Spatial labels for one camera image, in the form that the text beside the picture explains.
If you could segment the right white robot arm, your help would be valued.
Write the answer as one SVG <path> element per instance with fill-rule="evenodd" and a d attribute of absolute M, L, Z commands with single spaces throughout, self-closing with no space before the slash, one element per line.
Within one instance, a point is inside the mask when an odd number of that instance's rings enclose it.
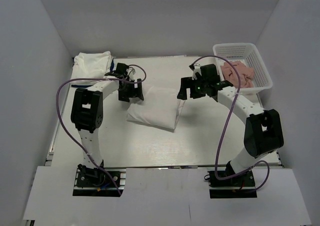
<path fill-rule="evenodd" d="M 284 145 L 280 115 L 275 109 L 266 110 L 241 95 L 227 80 L 220 80 L 216 66 L 209 64 L 193 69 L 191 77 L 180 80 L 178 99 L 197 99 L 209 96 L 229 108 L 228 119 L 236 115 L 245 125 L 244 148 L 226 165 L 225 176 L 231 185 L 238 185 L 244 174 L 251 170 L 260 159 Z"/>

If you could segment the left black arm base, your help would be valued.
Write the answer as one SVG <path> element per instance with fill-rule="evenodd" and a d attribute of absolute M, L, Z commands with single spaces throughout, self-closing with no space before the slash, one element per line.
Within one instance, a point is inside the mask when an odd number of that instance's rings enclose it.
<path fill-rule="evenodd" d="M 110 170 L 109 174 L 112 179 L 98 168 L 88 168 L 82 164 L 77 166 L 74 180 L 73 196 L 87 197 L 120 197 L 116 183 L 120 193 L 124 190 L 126 171 L 121 169 Z"/>

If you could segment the white Coca-Cola print t-shirt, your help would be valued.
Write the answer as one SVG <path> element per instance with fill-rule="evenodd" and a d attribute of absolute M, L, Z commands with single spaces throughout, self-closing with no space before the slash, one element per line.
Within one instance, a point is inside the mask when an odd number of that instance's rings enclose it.
<path fill-rule="evenodd" d="M 177 98 L 178 92 L 172 88 L 163 88 L 146 84 L 143 89 L 144 100 L 134 99 L 127 110 L 126 120 L 174 131 L 178 124 L 184 100 Z"/>

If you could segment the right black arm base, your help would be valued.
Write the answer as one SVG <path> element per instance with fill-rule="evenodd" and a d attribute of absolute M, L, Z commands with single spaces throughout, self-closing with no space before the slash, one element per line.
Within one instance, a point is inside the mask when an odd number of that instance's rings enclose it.
<path fill-rule="evenodd" d="M 218 180 L 215 172 L 209 171 L 204 180 L 209 184 L 211 199 L 257 198 L 256 182 L 251 171 L 226 180 Z"/>

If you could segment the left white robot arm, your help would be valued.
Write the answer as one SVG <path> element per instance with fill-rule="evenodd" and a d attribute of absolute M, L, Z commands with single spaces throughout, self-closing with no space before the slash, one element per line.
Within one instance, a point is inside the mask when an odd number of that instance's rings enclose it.
<path fill-rule="evenodd" d="M 144 100 L 142 82 L 146 78 L 135 79 L 135 67 L 140 68 L 138 65 L 117 63 L 102 79 L 87 88 L 78 88 L 75 91 L 70 119 L 84 148 L 83 166 L 96 167 L 88 174 L 88 179 L 94 185 L 101 185 L 106 179 L 106 173 L 99 169 L 104 167 L 104 160 L 98 134 L 104 118 L 104 99 L 117 91 L 119 101 L 129 103 L 131 99 Z"/>

